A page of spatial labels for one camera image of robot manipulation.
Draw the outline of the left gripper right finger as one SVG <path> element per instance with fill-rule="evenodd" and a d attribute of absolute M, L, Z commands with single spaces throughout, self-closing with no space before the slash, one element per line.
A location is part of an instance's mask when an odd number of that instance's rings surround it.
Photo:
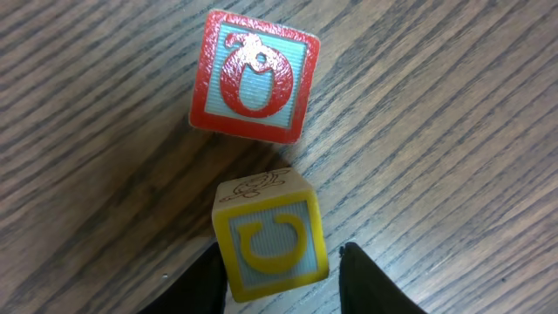
<path fill-rule="evenodd" d="M 339 253 L 342 314 L 425 314 L 356 243 Z"/>

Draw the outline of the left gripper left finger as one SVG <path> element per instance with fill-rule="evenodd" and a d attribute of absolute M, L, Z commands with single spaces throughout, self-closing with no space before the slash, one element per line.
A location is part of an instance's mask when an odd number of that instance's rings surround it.
<path fill-rule="evenodd" d="M 223 314 L 227 282 L 219 245 L 215 242 L 139 314 Z"/>

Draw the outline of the yellow letter U block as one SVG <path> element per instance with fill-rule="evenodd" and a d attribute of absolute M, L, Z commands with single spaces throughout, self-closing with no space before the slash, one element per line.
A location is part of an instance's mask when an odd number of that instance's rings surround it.
<path fill-rule="evenodd" d="M 316 192 L 293 167 L 221 183 L 212 223 L 238 303 L 316 283 L 330 273 Z"/>

